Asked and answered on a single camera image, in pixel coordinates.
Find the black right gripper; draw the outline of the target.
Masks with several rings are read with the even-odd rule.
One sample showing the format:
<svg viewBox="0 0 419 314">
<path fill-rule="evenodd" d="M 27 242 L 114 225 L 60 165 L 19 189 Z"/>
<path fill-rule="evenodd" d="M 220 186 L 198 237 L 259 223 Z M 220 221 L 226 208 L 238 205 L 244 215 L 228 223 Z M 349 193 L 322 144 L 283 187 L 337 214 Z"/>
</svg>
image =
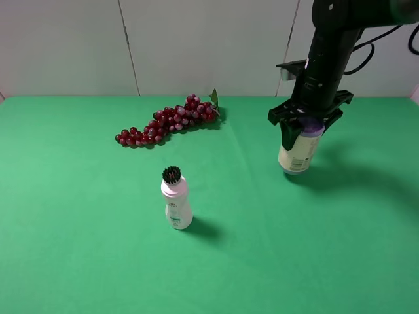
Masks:
<svg viewBox="0 0 419 314">
<path fill-rule="evenodd" d="M 288 100 L 269 110 L 268 121 L 273 125 L 280 122 L 282 147 L 290 151 L 302 132 L 302 124 L 293 119 L 317 118 L 323 129 L 328 130 L 342 117 L 340 106 L 351 103 L 354 95 L 339 90 L 337 82 L 323 83 L 307 76 L 308 60 L 278 64 L 277 67 L 281 69 L 281 78 L 294 80 L 295 85 Z"/>
</svg>

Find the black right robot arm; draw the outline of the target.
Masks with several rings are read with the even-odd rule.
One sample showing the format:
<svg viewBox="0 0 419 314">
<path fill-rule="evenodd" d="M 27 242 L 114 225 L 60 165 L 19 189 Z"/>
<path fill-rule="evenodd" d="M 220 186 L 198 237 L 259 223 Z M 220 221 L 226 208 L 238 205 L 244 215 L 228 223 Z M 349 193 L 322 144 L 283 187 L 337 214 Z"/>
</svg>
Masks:
<svg viewBox="0 0 419 314">
<path fill-rule="evenodd" d="M 301 118 L 315 118 L 329 128 L 343 115 L 340 106 L 354 95 L 338 86 L 349 75 L 346 66 L 365 29 L 399 29 L 417 21 L 417 1 L 314 1 L 308 57 L 278 66 L 282 79 L 295 83 L 291 97 L 268 112 L 268 120 L 281 128 L 282 147 L 293 148 L 303 131 Z"/>
</svg>

